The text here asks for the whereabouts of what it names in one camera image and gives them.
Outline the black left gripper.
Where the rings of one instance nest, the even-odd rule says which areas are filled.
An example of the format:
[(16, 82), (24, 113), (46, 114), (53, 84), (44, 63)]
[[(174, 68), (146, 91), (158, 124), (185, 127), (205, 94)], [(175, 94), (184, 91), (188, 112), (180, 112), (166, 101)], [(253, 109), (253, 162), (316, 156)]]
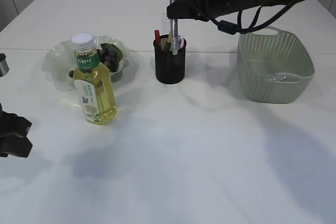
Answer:
[(3, 111), (1, 106), (1, 157), (27, 158), (33, 148), (27, 134), (32, 122), (15, 113)]

